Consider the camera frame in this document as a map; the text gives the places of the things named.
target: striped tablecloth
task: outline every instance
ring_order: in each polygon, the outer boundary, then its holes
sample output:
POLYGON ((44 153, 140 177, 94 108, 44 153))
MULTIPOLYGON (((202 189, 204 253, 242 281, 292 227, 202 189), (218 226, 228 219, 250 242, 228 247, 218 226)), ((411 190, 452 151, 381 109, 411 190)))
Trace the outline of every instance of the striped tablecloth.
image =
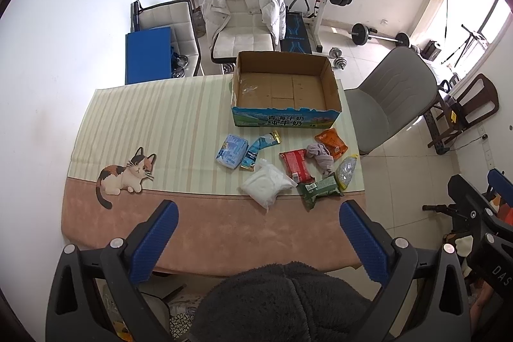
MULTIPOLYGON (((240 195, 239 185, 251 173, 230 170, 215 156, 228 134, 252 144, 269 128, 238 128, 230 109, 232 76, 203 76, 159 80, 97 90, 86 111, 71 157, 68 176, 96 181, 107 165, 125 165, 142 146, 145 155, 156 154, 154 181, 146 190, 240 195)), ((334 124, 349 147, 345 156, 358 153, 355 130, 342 84, 338 80, 342 113, 334 124)), ((321 129, 277 128, 282 143, 261 150, 258 156, 285 170, 279 152, 305 148, 321 129)), ((321 172, 312 161, 308 169, 321 172)), ((361 165, 347 191, 364 190, 361 165)), ((297 194, 296 189, 286 194, 297 194)))

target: white plastic bag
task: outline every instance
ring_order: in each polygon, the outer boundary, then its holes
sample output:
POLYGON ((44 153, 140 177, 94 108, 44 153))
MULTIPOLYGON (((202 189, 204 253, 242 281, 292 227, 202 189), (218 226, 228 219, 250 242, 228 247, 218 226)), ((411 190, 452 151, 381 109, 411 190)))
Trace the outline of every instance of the white plastic bag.
POLYGON ((255 167, 257 171, 240 188, 267 211, 280 191, 297 186, 296 182, 267 160, 258 160, 255 167))

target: snack package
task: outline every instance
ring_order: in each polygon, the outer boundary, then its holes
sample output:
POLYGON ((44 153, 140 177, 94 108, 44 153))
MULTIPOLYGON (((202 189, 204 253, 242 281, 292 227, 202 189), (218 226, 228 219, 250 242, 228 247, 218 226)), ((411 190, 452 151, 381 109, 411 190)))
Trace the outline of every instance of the snack package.
POLYGON ((353 154, 344 158, 339 168, 335 170, 335 179, 341 190, 346 190, 352 175, 355 172, 356 162, 358 155, 353 154))
POLYGON ((239 166, 247 150, 248 141, 237 135, 228 134, 215 159, 233 170, 239 166))
POLYGON ((256 167, 259 170, 242 183, 240 188, 269 211, 269 206, 274 203, 281 190, 296 187, 297 184, 267 160, 258 160, 256 167))
POLYGON ((268 146, 275 146, 281 143, 282 140, 278 134, 278 131, 274 130, 270 134, 262 135, 251 145, 246 155, 244 156, 240 168, 253 171, 255 169, 255 161, 257 159, 258 151, 267 148, 268 146))
POLYGON ((309 210, 314 208, 315 200, 319 197, 342 196, 339 186, 337 185, 337 181, 333 175, 326 177, 324 180, 310 184, 300 183, 298 185, 298 191, 303 195, 305 206, 309 210))
POLYGON ((342 157, 342 154, 347 151, 347 145, 337 135, 335 128, 330 128, 315 136, 315 139, 324 144, 333 159, 342 157))
POLYGON ((287 166, 289 176, 296 183, 311 183, 315 181, 306 168, 305 153, 305 149, 280 153, 280 157, 283 158, 287 166))

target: red snack bag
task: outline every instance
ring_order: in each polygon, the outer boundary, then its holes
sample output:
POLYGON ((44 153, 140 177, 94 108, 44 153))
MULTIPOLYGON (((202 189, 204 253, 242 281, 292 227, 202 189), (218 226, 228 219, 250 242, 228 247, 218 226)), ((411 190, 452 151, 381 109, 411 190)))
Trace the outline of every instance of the red snack bag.
POLYGON ((335 160, 347 151, 347 145, 337 135, 335 128, 327 129, 319 135, 315 135, 314 138, 328 148, 330 155, 335 160))
POLYGON ((305 149, 280 153, 280 157, 283 158, 287 165, 289 176, 296 183, 310 183, 315 181, 306 168, 305 153, 305 149))

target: blue wrapper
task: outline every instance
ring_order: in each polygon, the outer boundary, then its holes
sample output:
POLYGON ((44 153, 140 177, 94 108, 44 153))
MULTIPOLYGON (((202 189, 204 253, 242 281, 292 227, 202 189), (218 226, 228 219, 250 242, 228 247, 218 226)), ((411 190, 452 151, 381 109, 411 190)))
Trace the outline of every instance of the blue wrapper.
POLYGON ((280 139, 280 136, 276 130, 269 134, 258 137, 258 139, 251 145, 245 157, 243 158, 242 163, 240 164, 240 168, 254 171, 258 151, 263 148, 267 148, 268 146, 275 146, 281 142, 282 140, 280 139))
POLYGON ((248 141, 237 135, 228 134, 215 158, 229 169, 236 169, 248 149, 248 141))

